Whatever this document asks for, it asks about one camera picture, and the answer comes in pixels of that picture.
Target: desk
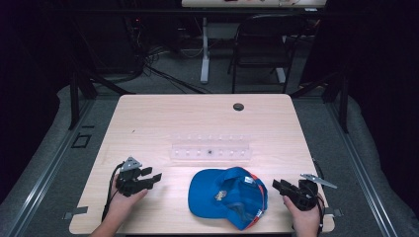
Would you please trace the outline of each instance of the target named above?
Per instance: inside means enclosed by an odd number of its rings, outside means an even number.
[[[244,110],[234,110],[236,103]],[[171,151],[179,134],[244,135],[252,154],[235,161],[176,160]],[[257,175],[268,189],[268,210],[243,232],[293,232],[291,215],[272,182],[285,179],[296,185],[300,173],[316,174],[288,95],[122,96],[78,203],[88,211],[74,215],[71,233],[91,233],[100,224],[111,174],[128,156],[163,175],[120,228],[125,234],[239,233],[225,219],[198,218],[188,208],[189,184],[197,172],[233,166]],[[324,223],[325,232],[334,228],[331,217],[325,216]]]
[[[224,0],[182,0],[183,7],[189,8],[324,8],[327,0],[237,0],[225,2]],[[203,20],[203,65],[201,69],[201,83],[207,84],[209,80],[210,55],[208,47],[208,22]],[[280,82],[285,82],[286,76],[282,68],[277,68]]]

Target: baseball cap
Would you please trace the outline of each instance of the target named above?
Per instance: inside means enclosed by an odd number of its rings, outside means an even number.
[[[198,217],[226,218],[243,230],[268,208],[268,191],[259,178],[241,167],[206,169],[192,179],[188,205]]]

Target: cap brim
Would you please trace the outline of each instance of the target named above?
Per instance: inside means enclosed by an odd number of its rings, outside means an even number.
[[[207,169],[194,176],[188,194],[191,213],[202,218],[226,218],[228,208],[215,200],[219,192],[216,180],[224,172],[225,170]]]

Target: small black object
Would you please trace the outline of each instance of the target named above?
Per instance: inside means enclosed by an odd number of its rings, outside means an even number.
[[[240,103],[234,104],[233,108],[234,108],[235,111],[243,111],[244,110],[243,104],[240,104]]]
[[[299,188],[285,180],[274,180],[272,184],[282,196],[288,196],[299,210],[313,209],[317,205],[317,185],[310,180],[299,180],[298,186]]]

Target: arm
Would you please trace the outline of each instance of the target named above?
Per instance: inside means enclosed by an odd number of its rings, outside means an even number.
[[[317,206],[311,210],[299,210],[289,197],[284,196],[284,205],[293,216],[293,228],[297,237],[316,237],[320,224],[320,212]]]
[[[107,236],[115,236],[118,229],[124,223],[126,218],[131,213],[135,204],[144,198],[148,190],[142,190],[135,195],[130,197],[125,197],[119,192],[117,192],[116,183],[117,183],[117,176],[114,178],[114,183],[112,186],[111,194],[115,194],[112,198],[111,205],[109,207],[108,214],[106,215],[104,221],[93,231],[90,235],[92,237],[100,236],[100,237],[107,237]]]

